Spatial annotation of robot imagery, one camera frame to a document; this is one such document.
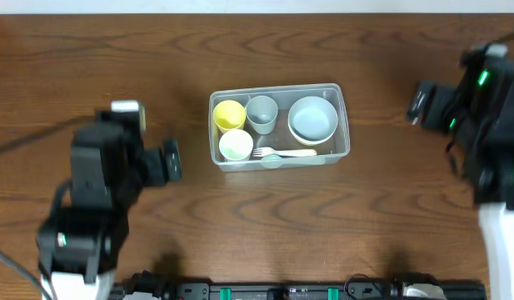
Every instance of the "white backdrop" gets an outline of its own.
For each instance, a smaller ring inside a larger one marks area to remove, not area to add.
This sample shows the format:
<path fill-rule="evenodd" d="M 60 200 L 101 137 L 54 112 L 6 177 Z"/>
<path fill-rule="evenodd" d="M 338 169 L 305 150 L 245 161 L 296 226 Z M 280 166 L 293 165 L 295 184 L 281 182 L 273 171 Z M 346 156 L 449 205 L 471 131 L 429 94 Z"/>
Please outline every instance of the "white backdrop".
<path fill-rule="evenodd" d="M 514 13 L 514 0 L 0 0 L 0 13 Z"/>

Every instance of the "white fork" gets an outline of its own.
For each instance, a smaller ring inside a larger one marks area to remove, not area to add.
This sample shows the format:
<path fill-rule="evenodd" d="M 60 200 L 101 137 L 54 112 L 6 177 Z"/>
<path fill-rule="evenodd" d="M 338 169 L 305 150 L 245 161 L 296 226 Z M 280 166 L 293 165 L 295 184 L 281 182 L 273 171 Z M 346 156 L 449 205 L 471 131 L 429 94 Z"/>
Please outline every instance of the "white fork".
<path fill-rule="evenodd" d="M 255 148 L 253 150 L 253 156 L 257 158 L 263 158 L 265 156 L 276 154 L 278 156 L 286 156 L 286 157 L 295 157 L 295 158 L 303 158 L 308 156 L 317 155 L 316 150 L 314 149 L 303 149 L 303 150 L 275 150 L 272 147 L 260 147 Z"/>

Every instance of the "wood grain surface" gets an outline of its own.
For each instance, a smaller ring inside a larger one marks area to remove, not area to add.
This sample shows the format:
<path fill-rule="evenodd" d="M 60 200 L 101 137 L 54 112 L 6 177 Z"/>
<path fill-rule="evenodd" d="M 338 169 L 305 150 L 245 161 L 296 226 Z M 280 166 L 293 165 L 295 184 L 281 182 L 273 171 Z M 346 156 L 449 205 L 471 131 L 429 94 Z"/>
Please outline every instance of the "wood grain surface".
<path fill-rule="evenodd" d="M 463 49 L 512 31 L 514 15 L 0 16 L 0 248 L 37 271 L 35 232 L 70 175 L 72 130 L 94 108 L 137 99 L 147 145 L 179 140 L 184 179 L 132 209 L 118 280 L 144 269 L 217 282 L 409 270 L 487 284 L 447 139 L 403 116 L 418 80 L 457 83 Z M 214 165 L 211 93 L 334 82 L 352 145 L 338 164 Z M 0 299 L 37 298 L 0 264 Z"/>

